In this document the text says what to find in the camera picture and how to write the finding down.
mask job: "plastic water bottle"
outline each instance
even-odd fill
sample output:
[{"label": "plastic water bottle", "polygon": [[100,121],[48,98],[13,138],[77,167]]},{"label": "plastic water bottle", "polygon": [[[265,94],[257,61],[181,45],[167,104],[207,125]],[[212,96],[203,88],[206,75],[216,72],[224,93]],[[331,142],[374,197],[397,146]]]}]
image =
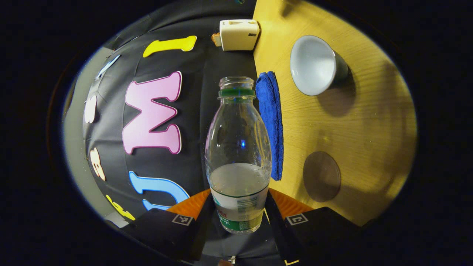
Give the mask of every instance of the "plastic water bottle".
[{"label": "plastic water bottle", "polygon": [[220,80],[220,108],[205,144],[210,190],[223,228],[233,234],[260,227],[271,176],[271,146],[253,106],[253,83],[242,76]]}]

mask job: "water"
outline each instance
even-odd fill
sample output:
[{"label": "water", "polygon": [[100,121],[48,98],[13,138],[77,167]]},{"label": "water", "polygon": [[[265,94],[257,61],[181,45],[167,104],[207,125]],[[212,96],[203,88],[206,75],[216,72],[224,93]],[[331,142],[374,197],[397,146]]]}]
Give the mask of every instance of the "water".
[{"label": "water", "polygon": [[248,234],[260,227],[269,174],[248,163],[227,164],[211,173],[212,196],[225,230]]}]

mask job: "wooden table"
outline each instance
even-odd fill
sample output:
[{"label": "wooden table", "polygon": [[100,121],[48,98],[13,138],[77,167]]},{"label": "wooden table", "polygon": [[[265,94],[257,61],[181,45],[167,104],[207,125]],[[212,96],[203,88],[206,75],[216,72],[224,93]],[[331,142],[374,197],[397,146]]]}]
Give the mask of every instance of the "wooden table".
[{"label": "wooden table", "polygon": [[[282,179],[270,187],[314,208],[328,206],[360,226],[376,218],[399,193],[415,154],[416,115],[403,77],[366,35],[310,3],[258,0],[253,18],[261,26],[256,70],[276,75],[284,128]],[[325,40],[352,77],[319,96],[302,94],[289,57],[304,35]],[[331,155],[342,177],[338,195],[324,203],[308,195],[302,178],[314,151]]]}]

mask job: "white cup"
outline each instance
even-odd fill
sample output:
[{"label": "white cup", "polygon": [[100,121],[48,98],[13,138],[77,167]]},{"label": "white cup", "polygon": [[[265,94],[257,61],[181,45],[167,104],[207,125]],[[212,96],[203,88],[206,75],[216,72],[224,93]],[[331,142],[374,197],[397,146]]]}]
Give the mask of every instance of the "white cup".
[{"label": "white cup", "polygon": [[292,46],[290,70],[297,88],[309,96],[321,94],[334,80],[348,75],[345,60],[328,43],[312,35],[300,37]]}]

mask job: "blue towel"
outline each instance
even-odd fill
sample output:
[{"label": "blue towel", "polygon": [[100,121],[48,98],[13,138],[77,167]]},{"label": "blue towel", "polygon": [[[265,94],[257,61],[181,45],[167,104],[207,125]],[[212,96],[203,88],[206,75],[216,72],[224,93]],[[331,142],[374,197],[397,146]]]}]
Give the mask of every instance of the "blue towel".
[{"label": "blue towel", "polygon": [[261,118],[268,130],[271,144],[271,178],[279,181],[282,175],[284,145],[279,88],[274,72],[261,73],[256,81],[256,96],[260,101]]}]

